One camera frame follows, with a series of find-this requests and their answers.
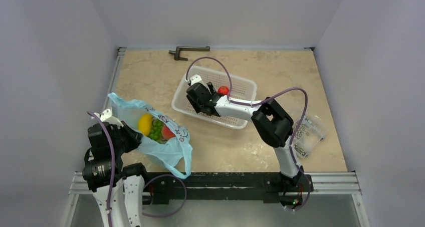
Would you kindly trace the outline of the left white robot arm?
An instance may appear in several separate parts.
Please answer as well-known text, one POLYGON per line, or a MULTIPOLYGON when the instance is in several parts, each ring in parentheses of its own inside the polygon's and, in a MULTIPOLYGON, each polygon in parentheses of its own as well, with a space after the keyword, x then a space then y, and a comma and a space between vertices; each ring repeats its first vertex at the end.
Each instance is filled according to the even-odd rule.
POLYGON ((83 179, 97 202, 104 226, 141 226, 143 191, 149 187, 145 166, 123 166, 122 154, 137 148, 143 135, 125 122, 94 124, 88 129, 83 179))

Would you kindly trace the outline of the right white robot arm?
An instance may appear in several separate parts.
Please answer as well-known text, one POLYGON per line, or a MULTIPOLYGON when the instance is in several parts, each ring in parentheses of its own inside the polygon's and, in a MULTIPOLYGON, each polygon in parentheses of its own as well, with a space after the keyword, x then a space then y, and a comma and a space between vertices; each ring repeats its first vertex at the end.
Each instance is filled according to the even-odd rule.
POLYGON ((186 97, 196 113, 234 117, 253 123, 260 138, 274 148, 282 186, 294 190, 301 184, 302 166, 291 145, 294 120, 275 99, 237 101, 216 91, 210 82, 189 83, 186 97))

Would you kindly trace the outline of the light blue plastic bag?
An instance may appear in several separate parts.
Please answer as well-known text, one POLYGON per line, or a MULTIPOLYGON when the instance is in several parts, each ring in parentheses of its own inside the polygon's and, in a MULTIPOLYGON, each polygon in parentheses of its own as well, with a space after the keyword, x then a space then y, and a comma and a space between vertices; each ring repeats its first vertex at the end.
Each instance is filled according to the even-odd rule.
POLYGON ((140 132, 138 121, 144 114, 151 114, 168 127, 175 135, 173 138, 165 143, 159 143, 144 136, 136 150, 147 155, 153 163, 167 169, 178 178, 186 179, 191 175, 193 148, 189 143, 190 134, 186 127, 178 125, 170 117, 142 100, 126 101, 116 93, 108 94, 108 98, 114 115, 137 132, 140 132))

